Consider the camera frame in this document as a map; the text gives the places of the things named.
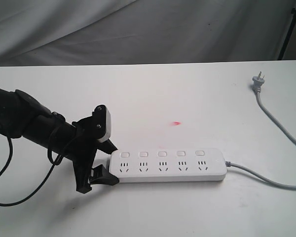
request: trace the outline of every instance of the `red laser dot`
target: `red laser dot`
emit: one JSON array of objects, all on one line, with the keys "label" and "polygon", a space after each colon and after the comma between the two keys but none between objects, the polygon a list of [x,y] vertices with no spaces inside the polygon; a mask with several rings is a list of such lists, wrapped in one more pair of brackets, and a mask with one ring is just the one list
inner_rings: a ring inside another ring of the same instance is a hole
[{"label": "red laser dot", "polygon": [[180,125],[181,123],[180,122],[172,122],[171,123],[171,126],[178,126],[178,125]]}]

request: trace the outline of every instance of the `gray power cord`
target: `gray power cord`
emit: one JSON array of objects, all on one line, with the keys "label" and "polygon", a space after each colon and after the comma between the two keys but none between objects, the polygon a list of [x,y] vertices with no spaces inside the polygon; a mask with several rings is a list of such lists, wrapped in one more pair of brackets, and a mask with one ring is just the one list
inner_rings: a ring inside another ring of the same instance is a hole
[{"label": "gray power cord", "polygon": [[[260,108],[263,110],[263,112],[265,112],[265,114],[276,124],[276,126],[278,126],[280,128],[280,130],[282,130],[282,132],[296,145],[296,139],[286,130],[286,128],[264,107],[264,105],[261,102],[261,98],[260,98],[260,92],[261,92],[261,86],[264,84],[265,80],[264,77],[261,78],[261,72],[259,73],[259,75],[257,77],[253,77],[253,91],[256,94],[256,98],[257,98],[257,103],[260,106]],[[294,185],[287,185],[287,184],[280,184],[277,182],[274,182],[270,179],[265,178],[264,176],[254,172],[253,170],[246,168],[244,166],[238,165],[238,164],[234,164],[231,163],[229,161],[226,161],[226,166],[227,167],[235,167],[238,169],[242,169],[244,171],[249,172],[250,174],[258,177],[259,179],[263,180],[264,182],[280,188],[280,189],[286,189],[286,190],[295,190],[296,191],[296,186]]]}]

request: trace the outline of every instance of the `table surface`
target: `table surface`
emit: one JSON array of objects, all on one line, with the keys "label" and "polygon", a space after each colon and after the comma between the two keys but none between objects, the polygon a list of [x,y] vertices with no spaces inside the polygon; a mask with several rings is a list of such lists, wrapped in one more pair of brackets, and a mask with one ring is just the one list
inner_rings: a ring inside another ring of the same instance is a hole
[{"label": "table surface", "polygon": [[[207,148],[277,182],[296,185],[296,146],[250,89],[262,71],[265,106],[296,137],[296,61],[7,67],[0,88],[23,90],[68,122],[107,105],[118,148]],[[181,125],[172,126],[179,121]],[[0,201],[29,194],[46,175],[46,149],[13,140]],[[0,136],[0,169],[6,162]],[[108,155],[97,154],[97,162]],[[75,191],[69,160],[29,201],[0,207],[0,236],[296,236],[296,191],[230,168],[222,182],[119,184]]]}]

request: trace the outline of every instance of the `power strip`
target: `power strip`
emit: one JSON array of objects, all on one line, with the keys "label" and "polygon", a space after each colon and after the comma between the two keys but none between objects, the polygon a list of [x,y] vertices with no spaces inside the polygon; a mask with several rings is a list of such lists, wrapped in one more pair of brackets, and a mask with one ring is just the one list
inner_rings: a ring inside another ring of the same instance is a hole
[{"label": "power strip", "polygon": [[220,181],[227,168],[218,149],[117,150],[110,173],[120,183]]}]

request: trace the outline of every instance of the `fabric backdrop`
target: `fabric backdrop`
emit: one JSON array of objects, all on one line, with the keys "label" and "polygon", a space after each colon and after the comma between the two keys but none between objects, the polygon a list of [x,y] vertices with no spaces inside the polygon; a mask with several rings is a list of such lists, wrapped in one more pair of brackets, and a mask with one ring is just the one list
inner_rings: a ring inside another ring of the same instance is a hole
[{"label": "fabric backdrop", "polygon": [[275,60],[296,0],[0,0],[0,66]]}]

